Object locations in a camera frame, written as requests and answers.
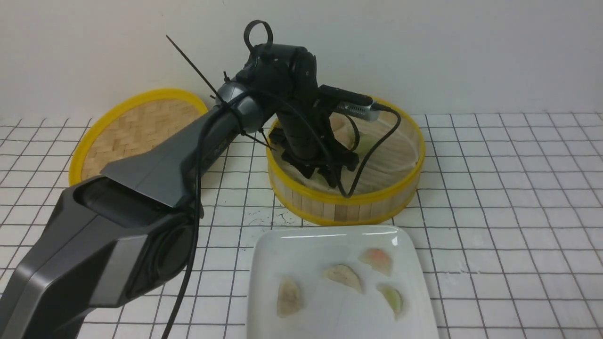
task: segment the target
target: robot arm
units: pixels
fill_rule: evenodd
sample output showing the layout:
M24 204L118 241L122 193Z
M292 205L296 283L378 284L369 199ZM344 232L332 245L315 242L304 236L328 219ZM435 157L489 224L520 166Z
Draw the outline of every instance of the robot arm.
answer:
M257 24L266 27L268 42L252 46L248 37ZM238 134L260 130L274 114L280 128L270 139L282 146L283 160L306 177L318 170L344 192L341 170L354 170L358 155L335 140L329 115L373 121L384 106L318 87L314 55L273 44L265 22L250 23L244 40L249 59L233 79L225 76L209 112L153 150L112 162L100 176L62 192L0 299L0 339L75 339L93 309L125 305L178 275L198 232L191 208L196 175Z

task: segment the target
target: black cable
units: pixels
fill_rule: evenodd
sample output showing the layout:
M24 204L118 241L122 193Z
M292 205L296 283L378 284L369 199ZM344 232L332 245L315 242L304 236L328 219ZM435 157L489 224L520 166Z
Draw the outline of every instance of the black cable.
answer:
M381 105L381 104L375 104L374 106L376 109L393 113L396 116L397 120L396 120L396 123L394 124L394 127L392 127L387 133L385 133L385 135L383 135L381 137L381 139L379 139L371 147L371 149L367 152L367 155L364 156L364 159L362 160L362 162L360 163L360 166L358 167L358 172L356 173L356 177L354 178L354 181L352 182L352 186L350 187L350 192L349 192L350 196L352 196L352 194L354 194L356 185L358 185L358 181L360 181L360 174L362 173L362 170L364 170L364 167L366 166L366 164L368 162L368 158L377 150L377 147L379 147L381 144L383 144L387 140L387 138L389 138L392 134L394 134L394 132L398 129L398 126L400 126L400 123L402 122L402 116L396 110L394 110L388 106Z
M168 339L169 333L174 326L174 322L176 320L176 316L178 316L178 311L180 310L180 305L182 304L182 300L184 299L186 289L188 287L188 283L191 279L192 274L192 266L195 263L195 254L197 253L197 242L199 239L199 219L203 218L203 207L201 206L201 161L203 160L203 141L207 137L207 134L213 124L220 119L224 114L230 113L232 111L231 104L236 103L237 101L247 97L249 93L241 93L228 103L224 103L223 105L212 115L210 116L206 123L203 124L203 127L199 131L199 137L197 139L197 165L195 169L195 202L194 202L194 223L193 223L193 232L192 232L192 243L191 250L189 252L188 263L186 264L185 276L182 279L182 284L180 285L180 290L178 291L178 296L176 297L176 301L174 303L174 307L172 309L172 313L169 315L169 319L167 324L165 325L165 329L163 330L162 339Z
M358 131L358 126L356 126L354 120L352 120L349 115L344 116L350 121L350 123L352 124L352 129L354 130L354 146L352 146L352 148L350 149L350 152L354 152L360 144L360 132Z

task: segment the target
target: yellow rim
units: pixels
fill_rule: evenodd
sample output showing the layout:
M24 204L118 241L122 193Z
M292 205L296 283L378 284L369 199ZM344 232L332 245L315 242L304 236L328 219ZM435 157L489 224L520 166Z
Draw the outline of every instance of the yellow rim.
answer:
M193 105L199 111L200 115L207 113L207 107L203 101L199 99L199 97L193 93L176 88L150 90L149 92L136 95L135 97L124 101L123 103L115 106L112 110L107 112L97 122L95 122L77 145L73 159L71 159L71 165L69 166L69 184L75 185L81 181L81 170L84 166L86 154L88 154L92 144L94 144L95 140L104 131L104 129L107 128L107 126L109 126L122 114L137 106L148 103L149 101L165 99L183 100Z
M358 221L335 221L335 220L329 220L329 219L324 219L324 218L319 218L313 214L307 213L302 211L301 209L293 206L292 204L290 204L288 201L286 201L283 196L280 194L279 190L276 188L276 186L274 185L274 182L272 181L272 177L270 177L270 186L272 186L272 190L274 191L274 195L276 195L276 197L280 200L280 203L283 204L284 207L286 207L289 211L291 211L293 214L295 214L296 216L304 219L304 220L308 220L311 223L320 225L320 226L352 226L352 225L375 225L375 224L380 224L383 223L386 220L392 219L393 217L395 217L396 215L398 215L398 213L400 213L404 208L406 208L406 206L408 204L410 204L412 198L415 196L416 194L416 187L413 190L412 194L396 209L392 210L391 212L387 213L387 214L383 214L377 218L373 218L373 219L366 219L366 220L358 220Z
M397 110L400 113L400 115L402 115L403 118L405 118L406 120L408 120L411 123L411 125L414 127L414 129L416 130L416 132L418 133L418 136L419 136L420 149L419 149L419 159L417 161L417 164L416 164L415 168L406 177L404 177L402 180L400 180L396 184L394 184L390 187L387 187L385 189L381 189L380 191L375 191L375 192L366 193L366 194L353 195L352 197L346 199L340 195L314 191L313 189L307 188L307 187L303 186L302 184L296 182L295 180L293 180L292 178L287 176L285 174L285 172L283 171L283 169L281 169L276 164L276 161L274 160L274 157L272 155L272 151L266 147L266 156L268 159L268 166L272 169L273 173L288 188L291 188L294 192L297 192L305 197L320 201L322 203L339 204L339 205L371 204L371 203L375 203L377 201L381 201L381 200L384 200L386 198L396 195L398 192L400 192L401 189L404 189L405 186L409 182L414 180L415 177L417 177L417 175L419 175L419 172L421 171L421 167L423 166L423 161L425 160L425 141L423 139L423 134L421 133L421 129L418 127L417 123L406 112L404 112L403 110L399 109L395 105L392 105L391 103L389 103L385 100L382 100L380 98L375 98L375 99L377 99L378 102ZM272 130L275 127L276 123L277 122L275 121L274 124L272 124L272 127L270 128L270 130ZM280 199L280 201L283 204L285 204L284 199ZM287 206L287 208L289 208L292 211L295 209L292 206ZM310 215L308 215L307 213L300 211L300 210L298 210L298 212L299 213L295 213L295 214L297 214L300 217L301 217L300 214L303 214L304 217L302 217L302 218L311 221L309 219Z

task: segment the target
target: black zip tie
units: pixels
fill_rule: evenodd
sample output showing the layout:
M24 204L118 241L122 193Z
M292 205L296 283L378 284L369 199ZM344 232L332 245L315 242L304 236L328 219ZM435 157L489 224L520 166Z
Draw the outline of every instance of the black zip tie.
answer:
M264 141L266 142L266 144L268 144L268 138L266 138L266 134L264 134L264 128L260 128L259 132L262 134L262 136L264 137Z
M274 148L272 148L272 146L261 142L260 140L258 140L258 138L254 137L254 136L251 136L250 134L247 134L247 132L245 132L245 131L241 132L241 135L246 136L246 137L248 137L249 139L251 139L253 141L256 141L258 144L263 145L264 147L268 147L271 150L276 151Z

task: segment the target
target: woven bamboo mat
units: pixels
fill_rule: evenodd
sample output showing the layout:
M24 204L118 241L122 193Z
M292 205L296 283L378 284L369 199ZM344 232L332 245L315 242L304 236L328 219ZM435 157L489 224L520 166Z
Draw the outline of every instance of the woven bamboo mat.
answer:
M155 100L115 119L96 138L84 159L81 179L97 176L109 162L151 150L199 117L183 100Z

